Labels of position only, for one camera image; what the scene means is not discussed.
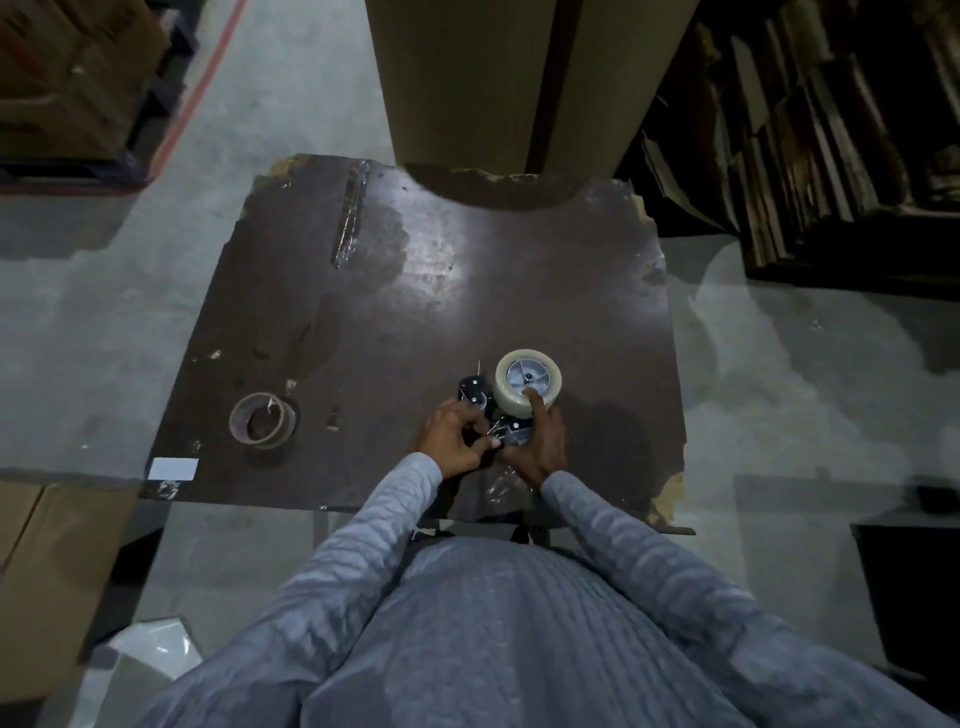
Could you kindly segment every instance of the gray floor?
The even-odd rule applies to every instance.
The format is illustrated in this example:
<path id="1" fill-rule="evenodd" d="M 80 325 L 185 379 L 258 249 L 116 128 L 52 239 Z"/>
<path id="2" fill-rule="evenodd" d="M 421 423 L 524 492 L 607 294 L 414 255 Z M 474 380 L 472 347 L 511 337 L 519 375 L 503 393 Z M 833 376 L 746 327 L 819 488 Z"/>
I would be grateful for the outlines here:
<path id="1" fill-rule="evenodd" d="M 232 5 L 208 3 L 205 53 Z M 252 178 L 295 152 L 393 161 L 362 0 L 251 0 L 139 196 L 0 198 L 0 465 L 141 475 Z M 960 480 L 960 306 L 747 284 L 724 236 L 663 248 L 688 433 L 675 520 L 699 534 L 680 543 L 882 662 L 849 523 Z M 209 654 L 329 527 L 176 505 L 138 615 L 184 615 Z"/>

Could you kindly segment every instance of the white label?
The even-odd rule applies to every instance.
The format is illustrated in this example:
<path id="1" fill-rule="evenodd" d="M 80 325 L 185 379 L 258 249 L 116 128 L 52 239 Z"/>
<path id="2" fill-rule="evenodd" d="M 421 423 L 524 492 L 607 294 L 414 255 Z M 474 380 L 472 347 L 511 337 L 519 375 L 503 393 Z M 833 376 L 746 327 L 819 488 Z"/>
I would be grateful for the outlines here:
<path id="1" fill-rule="evenodd" d="M 155 457 L 147 480 L 193 480 L 199 462 L 195 457 Z"/>

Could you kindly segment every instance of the brown table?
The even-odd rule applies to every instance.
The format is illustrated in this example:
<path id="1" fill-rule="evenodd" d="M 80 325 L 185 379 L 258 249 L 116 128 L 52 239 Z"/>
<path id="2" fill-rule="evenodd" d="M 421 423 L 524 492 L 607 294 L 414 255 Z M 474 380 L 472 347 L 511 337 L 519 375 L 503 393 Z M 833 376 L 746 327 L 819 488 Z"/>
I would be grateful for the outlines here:
<path id="1" fill-rule="evenodd" d="M 520 348 L 563 372 L 571 470 L 644 513 L 683 470 L 685 432 L 663 256 L 626 185 L 285 160 L 221 254 L 154 443 L 196 475 L 143 495 L 356 510 L 478 360 L 492 376 Z M 298 412 L 277 449 L 228 432 L 256 391 Z M 492 497 L 504 470 L 444 489 L 432 515 L 516 518 L 529 494 Z"/>

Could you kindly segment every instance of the clear tape roll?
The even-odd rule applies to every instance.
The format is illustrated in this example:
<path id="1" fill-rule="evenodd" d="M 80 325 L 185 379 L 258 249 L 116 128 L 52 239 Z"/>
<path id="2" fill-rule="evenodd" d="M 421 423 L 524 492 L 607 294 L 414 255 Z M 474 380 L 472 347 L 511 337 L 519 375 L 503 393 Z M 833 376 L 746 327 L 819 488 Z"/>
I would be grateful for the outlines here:
<path id="1" fill-rule="evenodd" d="M 515 352 L 510 352 L 500 359 L 500 363 L 496 365 L 496 374 L 493 377 L 493 398 L 500 406 L 500 409 L 506 414 L 526 420 L 533 417 L 530 401 L 525 395 L 521 394 L 526 385 L 520 384 L 514 386 L 508 379 L 508 372 L 511 371 L 511 367 L 517 364 L 517 362 L 522 361 L 539 363 L 548 375 L 549 383 L 543 387 L 543 391 L 540 390 L 540 387 L 534 386 L 534 389 L 540 391 L 540 395 L 543 397 L 543 403 L 547 409 L 550 408 L 556 400 L 557 395 L 560 394 L 564 378 L 560 374 L 560 367 L 557 366 L 557 363 L 553 359 L 545 353 L 536 352 L 533 349 L 517 349 Z M 516 367 L 514 367 L 514 371 L 511 374 L 516 378 Z M 538 379 L 542 378 L 542 371 L 539 369 L 536 372 L 524 374 L 529 378 L 531 386 L 535 384 Z"/>

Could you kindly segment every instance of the pallet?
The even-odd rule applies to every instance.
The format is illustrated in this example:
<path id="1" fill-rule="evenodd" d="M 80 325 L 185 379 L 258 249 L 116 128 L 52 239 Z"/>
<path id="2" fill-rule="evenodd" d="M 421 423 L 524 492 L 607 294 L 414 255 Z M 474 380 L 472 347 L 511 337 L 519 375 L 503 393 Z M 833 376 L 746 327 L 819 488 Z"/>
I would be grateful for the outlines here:
<path id="1" fill-rule="evenodd" d="M 147 4 L 170 38 L 170 49 L 146 83 L 124 149 L 115 159 L 0 158 L 0 194 L 56 192 L 58 188 L 134 191 L 150 182 L 151 161 L 180 106 L 183 77 L 197 50 L 194 32 L 202 3 L 148 0 Z"/>

